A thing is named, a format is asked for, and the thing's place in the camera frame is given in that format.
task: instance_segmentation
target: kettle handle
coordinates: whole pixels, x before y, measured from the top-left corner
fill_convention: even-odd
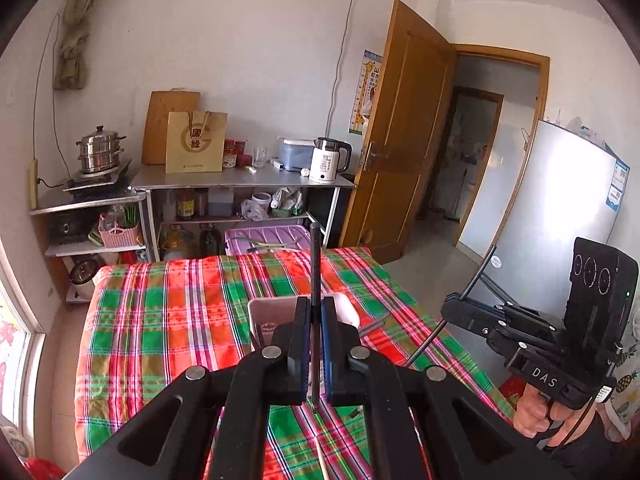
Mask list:
[[[347,152],[347,160],[344,161],[344,166],[342,168],[338,168],[335,170],[336,173],[344,173],[349,169],[349,164],[351,162],[351,145],[348,142],[342,142],[341,140],[338,142],[338,151],[340,149],[344,149]]]

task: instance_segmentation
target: purple storage bin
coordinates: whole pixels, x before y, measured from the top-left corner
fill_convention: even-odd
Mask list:
[[[309,231],[302,225],[247,227],[225,231],[226,254],[246,254],[247,249],[254,247],[251,240],[268,244],[286,244],[287,249],[303,251],[308,251],[311,247]]]

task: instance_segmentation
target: metal screw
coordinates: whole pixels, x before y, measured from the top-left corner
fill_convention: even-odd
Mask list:
[[[279,346],[269,345],[262,349],[262,357],[265,359],[277,359],[282,355],[282,350]]]
[[[444,368],[439,366],[430,366],[427,368],[424,373],[427,375],[427,378],[431,381],[444,381],[447,378],[447,372]]]
[[[371,355],[369,349],[364,346],[354,346],[349,353],[351,357],[358,360],[366,359]]]
[[[187,371],[184,373],[184,375],[190,381],[197,381],[203,378],[205,373],[207,373],[207,369],[204,366],[196,365],[187,368]]]

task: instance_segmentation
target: black sleeve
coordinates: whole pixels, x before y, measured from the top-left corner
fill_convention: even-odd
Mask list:
[[[545,447],[550,454],[555,448]],[[607,440],[599,415],[577,440],[558,449],[553,459],[567,469],[576,480],[612,478],[611,469],[622,452],[622,445]]]

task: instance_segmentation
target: pink plastic tray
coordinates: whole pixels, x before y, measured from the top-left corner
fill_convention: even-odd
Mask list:
[[[225,231],[225,250],[228,256],[246,254],[254,247],[251,240],[268,244],[286,244],[287,249],[308,251],[311,247],[309,231],[302,225],[247,227]]]
[[[327,296],[334,298],[335,313],[338,315],[338,321],[348,323],[356,328],[360,327],[360,316],[358,316],[349,298],[341,292],[322,295],[323,298]],[[249,301],[249,326],[260,345],[266,346],[271,343],[273,331],[278,325],[293,321],[296,315],[297,301],[297,296],[255,298]]]

